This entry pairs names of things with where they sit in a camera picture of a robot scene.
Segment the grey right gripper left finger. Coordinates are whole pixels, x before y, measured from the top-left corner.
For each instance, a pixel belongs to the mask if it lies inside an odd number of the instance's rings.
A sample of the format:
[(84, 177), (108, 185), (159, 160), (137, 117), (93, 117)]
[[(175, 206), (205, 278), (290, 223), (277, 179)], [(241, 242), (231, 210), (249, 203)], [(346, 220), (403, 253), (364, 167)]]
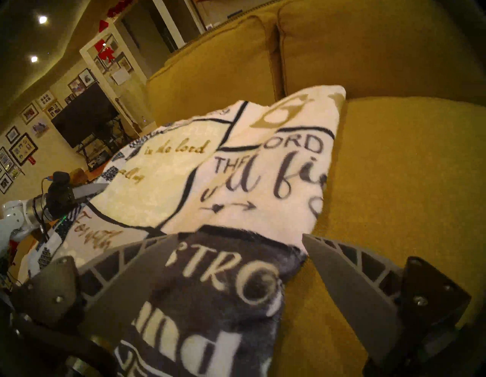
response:
[(149, 238), (109, 249), (80, 268), (72, 256), (60, 257), (15, 288), (11, 304), (53, 331), (118, 342), (177, 245), (176, 234)]

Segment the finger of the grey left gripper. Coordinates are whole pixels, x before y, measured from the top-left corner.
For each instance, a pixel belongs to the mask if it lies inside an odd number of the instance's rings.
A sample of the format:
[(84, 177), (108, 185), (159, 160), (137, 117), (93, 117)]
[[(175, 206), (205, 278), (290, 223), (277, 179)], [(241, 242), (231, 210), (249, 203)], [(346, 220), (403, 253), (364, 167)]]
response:
[(97, 195), (104, 191), (108, 183), (89, 183), (72, 188), (73, 198), (75, 200), (84, 200), (88, 196)]

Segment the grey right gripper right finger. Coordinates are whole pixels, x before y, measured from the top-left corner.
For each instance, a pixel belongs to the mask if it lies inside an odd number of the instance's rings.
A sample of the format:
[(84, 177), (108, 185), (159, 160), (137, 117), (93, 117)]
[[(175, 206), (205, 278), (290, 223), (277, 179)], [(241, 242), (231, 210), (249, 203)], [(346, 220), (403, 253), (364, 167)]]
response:
[(304, 234), (327, 292), (365, 348), (367, 365), (420, 365), (458, 336), (471, 296), (429, 262), (404, 267), (363, 248)]

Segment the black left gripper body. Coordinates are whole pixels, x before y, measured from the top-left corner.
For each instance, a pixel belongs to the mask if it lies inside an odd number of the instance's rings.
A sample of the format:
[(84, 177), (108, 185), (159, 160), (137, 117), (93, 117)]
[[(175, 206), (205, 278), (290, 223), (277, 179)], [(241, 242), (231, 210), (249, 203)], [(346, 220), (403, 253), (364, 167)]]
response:
[(58, 220), (77, 207), (74, 187), (69, 182), (51, 182), (46, 194), (46, 219)]

